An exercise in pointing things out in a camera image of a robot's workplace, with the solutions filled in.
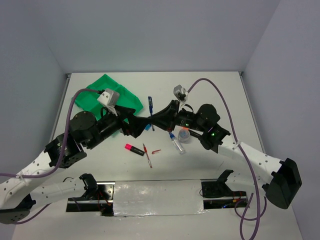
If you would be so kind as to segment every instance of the red pen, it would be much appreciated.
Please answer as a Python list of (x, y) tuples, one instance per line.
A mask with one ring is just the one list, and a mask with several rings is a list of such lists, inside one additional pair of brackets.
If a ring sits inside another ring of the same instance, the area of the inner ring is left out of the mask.
[(143, 145), (143, 149), (144, 149), (144, 152), (145, 152), (145, 154), (146, 154), (146, 157), (148, 158), (149, 166), (150, 166), (150, 168), (152, 169), (152, 165), (151, 165), (151, 161), (150, 161), (150, 158), (149, 158), (149, 155), (148, 155), (147, 148), (146, 148), (146, 146), (145, 146), (144, 143), (142, 143), (142, 145)]

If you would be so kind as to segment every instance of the green box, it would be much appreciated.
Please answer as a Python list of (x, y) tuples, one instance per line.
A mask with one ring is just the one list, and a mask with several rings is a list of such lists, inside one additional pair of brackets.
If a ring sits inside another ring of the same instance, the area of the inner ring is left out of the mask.
[[(136, 115), (144, 108), (144, 106), (142, 105), (142, 103), (136, 95), (131, 93), (121, 84), (117, 83), (107, 74), (104, 74), (97, 81), (90, 84), (86, 88), (94, 90), (111, 89), (113, 91), (118, 92), (120, 96), (116, 104), (122, 107), (135, 109), (134, 115)], [(95, 92), (82, 92), (76, 98), (75, 104), (78, 107), (82, 108), (84, 111), (92, 112), (95, 115), (95, 118), (99, 120), (101, 118), (100, 109), (103, 106), (97, 101), (98, 97), (99, 94)]]

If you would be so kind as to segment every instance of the round container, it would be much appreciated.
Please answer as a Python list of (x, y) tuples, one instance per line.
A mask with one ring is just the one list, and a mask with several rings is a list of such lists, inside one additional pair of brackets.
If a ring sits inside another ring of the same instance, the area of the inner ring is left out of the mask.
[(182, 128), (178, 133), (178, 140), (181, 143), (187, 143), (190, 140), (190, 132), (186, 128)]

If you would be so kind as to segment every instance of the pen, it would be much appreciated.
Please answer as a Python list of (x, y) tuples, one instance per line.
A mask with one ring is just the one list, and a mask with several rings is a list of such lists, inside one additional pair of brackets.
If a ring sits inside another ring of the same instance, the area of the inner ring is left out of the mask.
[(145, 154), (146, 154), (146, 157), (148, 158), (149, 166), (150, 166), (150, 168), (152, 169), (152, 165), (151, 165), (151, 161), (150, 161), (150, 158), (149, 158), (149, 155), (148, 155), (147, 148), (146, 148), (146, 146), (145, 146), (144, 143), (142, 143), (142, 144), (143, 144), (143, 149), (144, 149), (144, 152), (145, 152)]
[[(148, 102), (149, 102), (149, 111), (150, 111), (150, 118), (152, 118), (152, 109), (153, 109), (153, 104), (152, 104), (152, 97), (148, 96)], [(153, 124), (151, 124), (151, 127), (152, 127), (152, 131), (154, 132), (155, 131), (155, 127)]]

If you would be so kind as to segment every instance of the white table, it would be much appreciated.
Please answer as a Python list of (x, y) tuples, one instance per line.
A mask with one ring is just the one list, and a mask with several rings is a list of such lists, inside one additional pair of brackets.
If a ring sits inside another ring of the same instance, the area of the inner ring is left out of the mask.
[[(238, 72), (112, 72), (107, 73), (119, 84), (139, 97), (144, 109), (139, 116), (149, 115), (148, 96), (152, 96), (154, 112), (166, 107), (172, 99), (173, 88), (181, 84), (188, 89), (199, 78), (208, 78), (216, 83), (224, 95), (232, 114), (239, 139), (262, 150), (245, 90)], [(103, 73), (73, 73), (67, 86), (61, 113), (54, 135), (64, 131), (67, 109), (74, 93), (85, 88)], [(188, 96), (188, 104), (195, 111), (205, 103), (213, 104), (221, 116), (219, 124), (230, 130), (230, 123), (224, 105), (207, 82), (200, 82)], [(72, 116), (81, 111), (74, 107)], [(130, 143), (148, 151), (162, 149), (151, 155), (153, 168), (146, 159), (124, 149)], [(189, 180), (215, 179), (224, 169), (248, 174), (248, 167), (236, 164), (213, 151), (206, 151), (196, 139), (185, 144), (187, 154), (179, 155), (173, 148), (168, 133), (159, 128), (144, 131), (138, 138), (117, 134), (106, 139), (93, 150), (87, 150), (87, 158), (81, 160), (63, 173), (52, 177), (48, 183), (61, 182), (65, 177), (78, 177), (91, 173), (97, 181), (146, 181), (146, 180)], [(94, 212), (66, 213), (67, 200), (49, 206), (31, 222), (16, 227), (13, 240), (176, 240), (176, 239), (240, 239), (240, 219), (233, 209), (212, 209), (205, 214), (186, 216), (147, 217), (102, 217)], [(249, 209), (247, 217), (255, 215)], [(248, 238), (255, 223), (245, 222), (244, 234)], [(301, 234), (292, 208), (282, 210), (268, 205), (260, 222), (256, 239), (301, 240)]]

